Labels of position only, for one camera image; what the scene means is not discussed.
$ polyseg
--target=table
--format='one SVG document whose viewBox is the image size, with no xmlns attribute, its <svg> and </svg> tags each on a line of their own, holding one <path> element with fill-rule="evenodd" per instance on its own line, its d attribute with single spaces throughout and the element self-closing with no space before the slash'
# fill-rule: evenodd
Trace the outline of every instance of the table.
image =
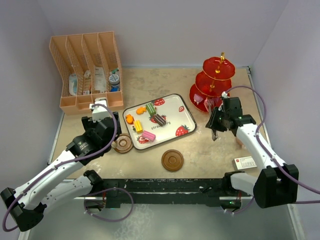
<svg viewBox="0 0 320 240">
<path fill-rule="evenodd" d="M 234 171 L 233 159 L 250 156 L 250 153 L 236 143 L 236 139 L 230 131 L 219 132 L 218 140 L 212 141 L 211 130 L 205 128 L 209 115 L 197 110 L 189 100 L 189 89 L 200 71 L 200 68 L 123 69 L 124 109 L 169 94 L 180 94 L 197 123 L 197 130 L 185 137 L 143 151 L 132 149 L 126 154 L 120 154 L 112 149 L 103 157 L 91 161 L 68 178 L 78 178 L 86 170 L 95 170 L 104 179 L 222 178 L 226 172 Z M 232 78 L 232 85 L 251 86 L 245 68 L 236 70 L 236 74 Z M 233 97 L 240 97 L 243 114 L 251 114 L 257 124 L 261 122 L 255 97 L 250 90 L 237 88 L 230 94 Z M 119 111 L 120 124 L 122 132 L 127 133 L 122 115 L 123 110 Z M 64 115 L 53 160 L 60 155 L 74 137 L 84 133 L 81 122 L 83 116 L 87 116 L 87 114 Z M 163 153 L 170 149 L 180 151 L 184 157 L 183 167 L 177 172 L 167 171 L 161 163 Z M 260 171 L 257 168 L 252 168 L 246 172 L 258 176 Z"/>
</svg>

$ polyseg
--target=gray floor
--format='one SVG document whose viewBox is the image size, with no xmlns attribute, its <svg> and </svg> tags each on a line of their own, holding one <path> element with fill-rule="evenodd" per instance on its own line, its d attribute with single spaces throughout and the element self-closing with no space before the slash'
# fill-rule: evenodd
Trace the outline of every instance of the gray floor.
<svg viewBox="0 0 320 240">
<path fill-rule="evenodd" d="M 104 209 L 99 215 L 119 218 L 130 205 Z M 83 200 L 74 199 L 45 216 L 29 240 L 295 240 L 286 205 L 261 209 L 255 203 L 231 216 L 204 205 L 137 204 L 122 222 L 104 222 L 84 214 Z"/>
</svg>

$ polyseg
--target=brown round coaster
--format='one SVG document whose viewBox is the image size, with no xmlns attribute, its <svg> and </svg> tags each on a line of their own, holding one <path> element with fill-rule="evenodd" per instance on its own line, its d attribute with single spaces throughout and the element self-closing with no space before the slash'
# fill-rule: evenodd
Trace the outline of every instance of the brown round coaster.
<svg viewBox="0 0 320 240">
<path fill-rule="evenodd" d="M 184 164 L 184 156 L 181 152 L 171 149 L 162 155 L 162 166 L 170 172 L 178 171 Z"/>
<path fill-rule="evenodd" d="M 133 147 L 131 138 L 127 133 L 120 134 L 115 142 L 116 148 L 114 150 L 116 150 L 120 154 L 129 152 Z"/>
</svg>

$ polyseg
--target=white wall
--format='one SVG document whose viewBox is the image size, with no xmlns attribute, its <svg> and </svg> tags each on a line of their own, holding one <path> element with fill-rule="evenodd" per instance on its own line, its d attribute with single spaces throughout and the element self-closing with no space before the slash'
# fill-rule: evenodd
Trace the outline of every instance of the white wall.
<svg viewBox="0 0 320 240">
<path fill-rule="evenodd" d="M 255 60 L 253 82 L 267 104 L 271 143 L 302 182 L 320 189 L 320 2 L 289 0 Z M 320 199 L 303 188 L 298 200 Z M 320 236 L 318 204 L 299 205 L 308 240 Z"/>
<path fill-rule="evenodd" d="M 288 0 L 38 0 L 56 35 L 115 31 L 126 66 L 253 64 Z"/>
<path fill-rule="evenodd" d="M 52 35 L 36 0 L 1 1 L 0 191 L 25 183 L 48 161 L 62 114 L 62 81 L 49 51 Z M 7 227 L 13 226 L 8 221 Z M 0 230 L 1 240 L 18 235 Z"/>
</svg>

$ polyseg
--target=organizer compartment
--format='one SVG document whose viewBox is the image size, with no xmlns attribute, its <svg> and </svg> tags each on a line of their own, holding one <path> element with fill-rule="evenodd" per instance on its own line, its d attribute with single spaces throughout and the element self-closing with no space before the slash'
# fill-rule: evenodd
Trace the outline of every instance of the organizer compartment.
<svg viewBox="0 0 320 240">
<path fill-rule="evenodd" d="M 124 108 L 122 66 L 114 32 L 85 33 L 53 36 L 49 45 L 51 54 L 62 78 L 60 108 L 68 115 L 89 113 L 89 106 L 96 98 L 106 98 L 112 111 Z M 106 81 L 106 92 L 95 89 L 95 67 L 102 67 Z M 110 71 L 118 68 L 120 90 L 110 92 Z M 85 79 L 89 70 L 91 78 Z M 77 93 L 69 93 L 69 76 L 76 74 Z"/>
</svg>

